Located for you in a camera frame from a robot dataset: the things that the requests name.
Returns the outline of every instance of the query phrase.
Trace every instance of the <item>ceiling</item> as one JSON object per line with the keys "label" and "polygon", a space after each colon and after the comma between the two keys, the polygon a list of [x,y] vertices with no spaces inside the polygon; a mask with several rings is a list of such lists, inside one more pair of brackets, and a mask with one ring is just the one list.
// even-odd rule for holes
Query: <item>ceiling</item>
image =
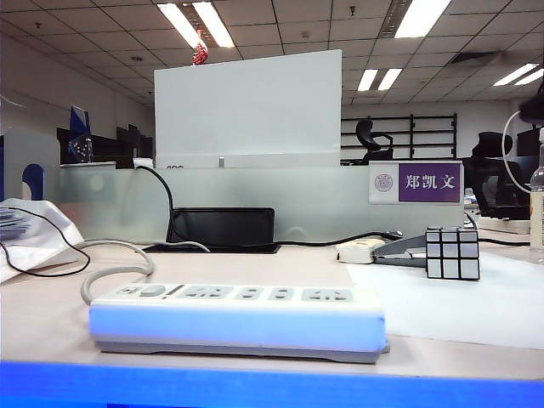
{"label": "ceiling", "polygon": [[[190,65],[193,54],[155,3],[167,2],[2,0],[0,31],[153,105],[153,70]],[[521,65],[542,62],[544,0],[452,0],[426,37],[402,39],[377,38],[388,0],[213,4],[235,48],[210,48],[207,63],[340,48],[343,105],[523,98],[540,83],[492,87]],[[461,51],[504,53],[483,66],[449,65]],[[365,68],[404,70],[388,91],[357,92]]]}

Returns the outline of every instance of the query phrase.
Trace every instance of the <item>black shelving unit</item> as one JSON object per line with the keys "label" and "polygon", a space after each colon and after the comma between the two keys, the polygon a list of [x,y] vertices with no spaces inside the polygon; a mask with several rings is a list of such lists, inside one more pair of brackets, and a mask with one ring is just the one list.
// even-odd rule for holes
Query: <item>black shelving unit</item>
{"label": "black shelving unit", "polygon": [[[416,160],[414,158],[414,155],[416,154],[416,149],[419,148],[450,148],[450,156],[444,157],[444,156],[436,156],[436,157],[422,157],[417,158],[417,160],[436,160],[436,159],[456,159],[457,158],[457,114],[454,113],[453,115],[437,115],[437,116],[416,116],[416,115],[409,115],[409,116],[378,116],[378,117],[351,117],[351,118],[344,118],[342,119],[342,122],[354,122],[361,121],[364,119],[370,119],[375,124],[377,122],[386,122],[386,121],[406,121],[406,129],[404,130],[391,130],[388,131],[387,129],[384,129],[383,127],[380,128],[380,132],[385,132],[393,137],[393,148],[399,148],[399,149],[408,149],[410,154],[407,158],[395,158],[395,160]],[[416,125],[421,124],[424,121],[432,121],[432,120],[440,120],[440,119],[446,119],[450,120],[450,127],[449,128],[441,128],[441,129],[425,129],[425,130],[416,130]],[[451,134],[452,135],[452,141],[451,142],[436,142],[436,143],[417,143],[414,141],[415,136],[418,134]],[[343,137],[345,136],[355,136],[355,131],[353,132],[342,132],[341,135]],[[395,143],[394,142],[394,136],[395,135],[409,135],[409,143]],[[364,149],[360,144],[342,144],[341,145],[342,150],[361,150]],[[349,159],[342,159],[342,164],[348,166],[351,164],[352,161],[361,159],[362,157],[354,157]]]}

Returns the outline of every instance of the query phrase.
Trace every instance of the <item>rubik's cube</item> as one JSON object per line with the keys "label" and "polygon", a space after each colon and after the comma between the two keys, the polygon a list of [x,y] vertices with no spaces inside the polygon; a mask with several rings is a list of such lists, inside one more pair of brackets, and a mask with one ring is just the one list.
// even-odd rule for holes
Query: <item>rubik's cube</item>
{"label": "rubik's cube", "polygon": [[478,232],[464,228],[427,228],[427,277],[477,281]]}

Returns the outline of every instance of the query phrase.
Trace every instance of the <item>black office chair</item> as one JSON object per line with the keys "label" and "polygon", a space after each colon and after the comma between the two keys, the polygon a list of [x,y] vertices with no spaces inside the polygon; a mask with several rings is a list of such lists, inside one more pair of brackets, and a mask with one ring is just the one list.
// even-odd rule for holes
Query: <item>black office chair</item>
{"label": "black office chair", "polygon": [[[371,160],[393,160],[393,138],[384,132],[372,132],[372,121],[365,119],[359,121],[355,127],[355,133],[360,143],[368,150],[363,160],[355,164],[368,166]],[[376,138],[385,138],[389,140],[389,147],[382,150],[383,146],[376,142]]]}
{"label": "black office chair", "polygon": [[[529,219],[529,195],[513,184],[502,160],[502,134],[479,133],[479,142],[472,157],[462,159],[465,167],[465,187],[472,187],[482,216],[492,218]],[[505,151],[512,149],[512,138],[507,135]],[[529,182],[538,160],[508,158],[514,178],[521,184]]]}

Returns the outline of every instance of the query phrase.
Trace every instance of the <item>black wire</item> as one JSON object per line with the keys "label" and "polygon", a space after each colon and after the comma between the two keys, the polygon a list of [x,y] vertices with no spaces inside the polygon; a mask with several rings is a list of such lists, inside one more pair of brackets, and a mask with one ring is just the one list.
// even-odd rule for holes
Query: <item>black wire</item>
{"label": "black wire", "polygon": [[[180,239],[182,239],[184,241],[189,241],[190,240],[189,238],[187,238],[186,236],[183,236],[182,234],[180,234],[176,230],[176,224],[174,222],[174,216],[173,216],[172,191],[170,190],[170,187],[168,186],[167,182],[164,180],[164,178],[161,177],[161,175],[158,172],[156,172],[155,170],[153,170],[150,167],[137,166],[136,168],[142,168],[142,169],[148,171],[149,173],[153,174],[155,177],[157,177],[159,179],[162,186],[164,187],[164,190],[166,190],[167,195],[168,195],[168,205],[169,205],[169,213],[170,213],[170,225],[172,225],[172,230]],[[270,243],[267,243],[267,244],[236,245],[236,246],[225,245],[225,244],[213,244],[213,243],[210,243],[210,242],[202,242],[202,244],[205,245],[205,246],[210,246],[210,247],[224,247],[224,248],[255,248],[255,247],[266,247],[266,246],[271,246],[271,245],[298,245],[298,246],[301,246],[301,247],[328,247],[330,245],[343,244],[344,242],[357,240],[359,238],[365,238],[367,236],[372,236],[372,235],[378,235],[378,236],[381,236],[382,238],[385,238],[385,239],[391,240],[391,241],[395,241],[395,240],[400,239],[400,236],[395,235],[395,234],[389,234],[387,232],[374,231],[374,232],[365,232],[363,234],[350,236],[348,238],[342,238],[341,240],[328,241],[328,242],[276,241],[276,242],[270,242]]]}
{"label": "black wire", "polygon": [[3,251],[6,253],[6,262],[8,263],[8,265],[12,268],[12,269],[15,269],[16,271],[18,272],[21,272],[23,274],[27,274],[27,275],[32,275],[32,276],[38,276],[40,278],[58,278],[58,277],[61,277],[61,276],[69,276],[69,275],[74,275],[74,274],[77,274],[81,271],[83,271],[85,268],[88,267],[88,265],[91,263],[91,258],[84,252],[82,251],[81,249],[78,249],[76,248],[75,246],[73,246],[65,237],[64,233],[62,232],[62,230],[60,230],[59,227],[57,227],[53,221],[51,221],[49,218],[47,217],[44,217],[43,215],[40,215],[40,214],[36,214],[32,211],[28,211],[28,210],[23,210],[22,208],[18,208],[18,207],[4,207],[4,208],[7,208],[9,210],[17,210],[17,211],[22,211],[23,213],[27,213],[27,214],[30,214],[30,215],[33,215],[34,217],[39,217],[39,218],[42,218],[42,219],[45,219],[48,223],[50,223],[51,225],[53,225],[53,227],[59,231],[59,234],[60,236],[62,237],[62,239],[64,240],[64,242],[66,243],[66,245],[68,245],[68,247],[78,251],[79,253],[81,253],[86,259],[87,259],[87,262],[78,270],[74,270],[72,272],[64,272],[62,274],[51,274],[51,275],[45,275],[45,274],[38,274],[36,272],[31,272],[29,270],[24,270],[24,269],[21,269],[21,268],[17,268],[16,266],[14,266],[12,263],[11,263],[11,259],[9,258],[9,252],[8,252],[8,248],[6,248],[6,246],[3,244],[3,242],[0,241],[0,247],[3,249]]}
{"label": "black wire", "polygon": [[498,244],[498,245],[506,245],[509,247],[528,247],[530,245],[530,242],[509,242],[509,241],[500,241],[500,240],[494,240],[492,238],[478,238],[479,242],[491,242],[492,244]]}

